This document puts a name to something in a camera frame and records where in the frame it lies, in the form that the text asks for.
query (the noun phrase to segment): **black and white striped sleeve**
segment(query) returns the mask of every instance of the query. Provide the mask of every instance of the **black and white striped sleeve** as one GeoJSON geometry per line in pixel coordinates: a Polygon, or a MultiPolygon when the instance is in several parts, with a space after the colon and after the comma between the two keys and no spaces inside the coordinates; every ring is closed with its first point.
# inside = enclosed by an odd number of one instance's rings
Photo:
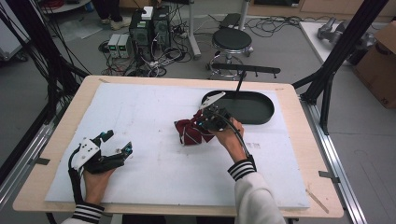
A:
{"type": "Polygon", "coordinates": [[[228,173],[233,177],[235,181],[248,175],[250,173],[256,172],[253,166],[253,163],[249,160],[242,160],[234,164],[230,169],[228,169],[228,173]]]}
{"type": "Polygon", "coordinates": [[[92,203],[78,203],[72,218],[88,223],[99,223],[104,207],[92,203]]]}

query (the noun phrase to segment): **oval tray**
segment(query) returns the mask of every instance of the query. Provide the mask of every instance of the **oval tray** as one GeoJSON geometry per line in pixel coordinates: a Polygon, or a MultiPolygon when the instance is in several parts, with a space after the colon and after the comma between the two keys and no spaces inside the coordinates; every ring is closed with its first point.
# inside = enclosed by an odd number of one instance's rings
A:
{"type": "MultiPolygon", "coordinates": [[[[222,91],[211,91],[207,96],[221,93],[222,91]]],[[[255,91],[224,91],[226,94],[214,104],[225,107],[226,110],[243,124],[264,124],[274,115],[275,108],[270,98],[255,91]]]]}

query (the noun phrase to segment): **floor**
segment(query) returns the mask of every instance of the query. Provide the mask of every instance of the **floor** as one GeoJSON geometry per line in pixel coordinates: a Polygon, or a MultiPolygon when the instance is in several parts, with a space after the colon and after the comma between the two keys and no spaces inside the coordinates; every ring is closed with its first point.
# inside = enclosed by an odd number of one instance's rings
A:
{"type": "MultiPolygon", "coordinates": [[[[218,12],[215,3],[207,0],[200,2],[203,3],[196,4],[196,15],[203,16],[197,16],[195,27],[202,25],[199,30],[201,33],[213,33],[213,28],[217,27],[217,24],[206,16],[207,13],[217,13],[218,15],[212,16],[222,20],[223,15],[220,13],[239,12],[239,6],[235,3],[228,6],[224,4],[227,7],[218,12]]],[[[181,14],[185,18],[187,8],[183,8],[181,14]]],[[[130,12],[123,11],[123,15],[130,15],[130,12]]],[[[67,46],[92,74],[101,74],[106,69],[106,59],[98,51],[98,46],[113,33],[128,32],[127,28],[112,32],[108,26],[99,23],[94,12],[88,13],[83,9],[62,13],[57,15],[57,19],[60,24],[66,21],[84,21],[86,25],[103,28],[86,39],[72,36],[67,41],[67,46]]],[[[253,39],[254,52],[250,57],[241,57],[244,63],[279,67],[282,70],[277,78],[264,74],[255,77],[254,73],[248,73],[247,81],[293,83],[314,73],[321,65],[303,32],[296,27],[285,26],[267,38],[254,35],[249,29],[246,29],[246,32],[253,39]]],[[[215,50],[211,48],[210,36],[197,35],[196,38],[202,52],[201,59],[168,65],[164,77],[208,78],[205,64],[214,55],[215,50]]],[[[54,42],[59,45],[58,39],[55,38],[54,42]]],[[[3,63],[0,67],[0,164],[3,164],[46,104],[46,88],[45,79],[39,75],[31,61],[11,61],[3,63]]],[[[297,92],[303,93],[305,89],[306,87],[302,87],[297,92]]],[[[395,122],[396,110],[384,108],[356,78],[352,67],[342,66],[333,81],[329,132],[368,223],[396,223],[395,122]]],[[[47,223],[43,213],[16,212],[12,209],[13,199],[21,184],[16,187],[0,211],[0,222],[47,223]]],[[[70,216],[66,213],[54,215],[58,222],[70,216]]],[[[111,215],[104,216],[101,223],[109,223],[110,219],[111,215]]],[[[193,217],[167,219],[169,223],[194,223],[193,217]]],[[[325,224],[350,221],[345,215],[339,219],[300,218],[296,223],[325,224]]]]}

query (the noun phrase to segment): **dark red fabric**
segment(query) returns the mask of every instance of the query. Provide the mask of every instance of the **dark red fabric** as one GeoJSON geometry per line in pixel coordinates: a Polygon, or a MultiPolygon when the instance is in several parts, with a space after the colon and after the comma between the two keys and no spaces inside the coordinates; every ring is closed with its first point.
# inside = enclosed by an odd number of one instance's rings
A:
{"type": "Polygon", "coordinates": [[[203,138],[206,142],[209,142],[215,136],[196,124],[201,115],[202,110],[198,110],[192,119],[181,119],[175,122],[175,127],[180,136],[180,143],[184,146],[201,144],[203,138]]]}

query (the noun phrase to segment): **robotic hand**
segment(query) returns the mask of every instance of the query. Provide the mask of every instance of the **robotic hand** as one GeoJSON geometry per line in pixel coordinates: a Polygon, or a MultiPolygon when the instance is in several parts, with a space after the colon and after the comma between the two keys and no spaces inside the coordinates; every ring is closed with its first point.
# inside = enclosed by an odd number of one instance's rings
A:
{"type": "Polygon", "coordinates": [[[93,139],[84,138],[79,147],[72,153],[69,159],[69,176],[72,182],[74,199],[76,203],[83,201],[80,188],[82,167],[91,174],[100,174],[111,169],[124,165],[124,161],[132,154],[132,143],[129,142],[119,153],[113,156],[102,156],[100,146],[114,135],[110,130],[107,133],[100,133],[93,139]],[[77,156],[76,162],[72,165],[73,158],[77,156]]]}
{"type": "Polygon", "coordinates": [[[93,139],[84,138],[78,149],[76,149],[77,160],[74,169],[79,170],[84,166],[85,170],[91,174],[100,174],[105,171],[120,167],[124,161],[132,154],[132,143],[129,142],[120,150],[119,154],[113,156],[102,156],[100,146],[114,135],[110,130],[107,133],[100,133],[93,139]]]}
{"type": "Polygon", "coordinates": [[[199,108],[202,111],[202,116],[198,118],[196,122],[197,125],[210,131],[221,131],[227,127],[227,120],[229,120],[232,115],[225,108],[218,107],[214,104],[224,95],[225,92],[222,91],[219,94],[206,98],[199,108]]]}

